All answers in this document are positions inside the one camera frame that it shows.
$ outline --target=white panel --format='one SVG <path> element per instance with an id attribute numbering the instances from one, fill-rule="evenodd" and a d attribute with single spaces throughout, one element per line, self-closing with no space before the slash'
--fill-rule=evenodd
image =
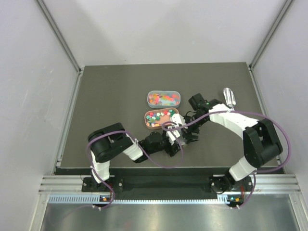
<path id="1" fill-rule="evenodd" d="M 29 227 L 76 72 L 34 0 L 0 7 L 0 227 Z"/>
<path id="2" fill-rule="evenodd" d="M 80 65 L 250 62 L 284 0 L 45 0 Z"/>
<path id="3" fill-rule="evenodd" d="M 269 115 L 289 134 L 296 174 L 308 202 L 308 1 L 296 0 L 255 68 Z"/>

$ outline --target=plastic container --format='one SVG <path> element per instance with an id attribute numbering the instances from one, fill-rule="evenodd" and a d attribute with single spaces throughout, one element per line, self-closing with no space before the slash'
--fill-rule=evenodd
<path id="1" fill-rule="evenodd" d="M 168 115 L 164 115 L 164 116 L 160 116 L 159 120 L 154 120 L 156 124 L 159 124 L 159 126 L 157 127 L 151 127 L 151 126 L 148 126 L 147 123 L 149 123 L 149 119 L 147 119 L 146 117 L 148 115 L 150 115 L 150 113 L 152 112 L 153 114 L 157 114 L 157 113 L 161 113 L 161 112 L 169 112 L 169 110 L 173 110 L 175 113 L 179 113 L 179 111 L 173 107 L 170 107 L 170 108 L 164 108 L 164 109 L 158 109 L 158 110 L 153 110 L 153 111 L 148 111 L 145 115 L 144 115 L 144 122 L 145 122 L 145 125 L 148 129 L 150 130 L 156 130 L 156 129 L 161 129 L 162 128 L 162 124 L 165 123 L 165 122 L 168 122 L 170 121 L 170 116 Z"/>
<path id="2" fill-rule="evenodd" d="M 153 90 L 149 92 L 147 102 L 151 108 L 177 108 L 181 102 L 181 95 L 173 90 Z"/>

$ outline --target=white wall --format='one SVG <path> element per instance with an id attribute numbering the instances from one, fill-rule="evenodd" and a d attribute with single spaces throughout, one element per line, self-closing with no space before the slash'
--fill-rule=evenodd
<path id="1" fill-rule="evenodd" d="M 294 172 L 308 203 L 308 1 L 296 0 L 255 68 L 269 115 L 288 132 Z"/>
<path id="2" fill-rule="evenodd" d="M 27 230 L 76 72 L 34 0 L 0 7 L 0 230 Z"/>
<path id="3" fill-rule="evenodd" d="M 251 62 L 284 0 L 45 0 L 80 65 Z"/>

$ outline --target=white backdrop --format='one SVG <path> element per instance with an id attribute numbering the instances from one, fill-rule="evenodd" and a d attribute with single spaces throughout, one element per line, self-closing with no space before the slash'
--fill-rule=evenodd
<path id="1" fill-rule="evenodd" d="M 80 66 L 251 62 L 284 0 L 45 0 Z"/>
<path id="2" fill-rule="evenodd" d="M 0 22 L 0 229 L 25 231 L 77 74 L 34 0 L 1 1 Z"/>
<path id="3" fill-rule="evenodd" d="M 269 115 L 293 145 L 288 171 L 296 174 L 308 203 L 308 1 L 296 0 L 255 67 Z"/>

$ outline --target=clear plastic container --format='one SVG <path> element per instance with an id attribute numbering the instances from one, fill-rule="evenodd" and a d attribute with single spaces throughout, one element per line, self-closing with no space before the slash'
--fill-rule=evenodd
<path id="1" fill-rule="evenodd" d="M 174 111 L 174 113 L 179 113 L 179 111 L 177 109 L 173 108 L 173 107 L 158 109 L 158 110 L 152 110 L 152 111 L 147 112 L 144 115 L 144 122 L 145 122 L 146 127 L 150 130 L 161 129 L 163 123 L 170 121 L 170 116 L 167 115 L 167 113 L 170 110 Z M 164 115 L 159 115 L 159 120 L 157 120 L 157 119 L 151 120 L 149 117 L 147 118 L 147 116 L 150 116 L 150 113 L 153 113 L 153 115 L 155 115 L 155 117 L 156 117 L 157 113 L 164 113 Z"/>
<path id="2" fill-rule="evenodd" d="M 181 102 L 181 95 L 173 90 L 153 90 L 149 92 L 147 102 L 151 108 L 177 108 Z"/>

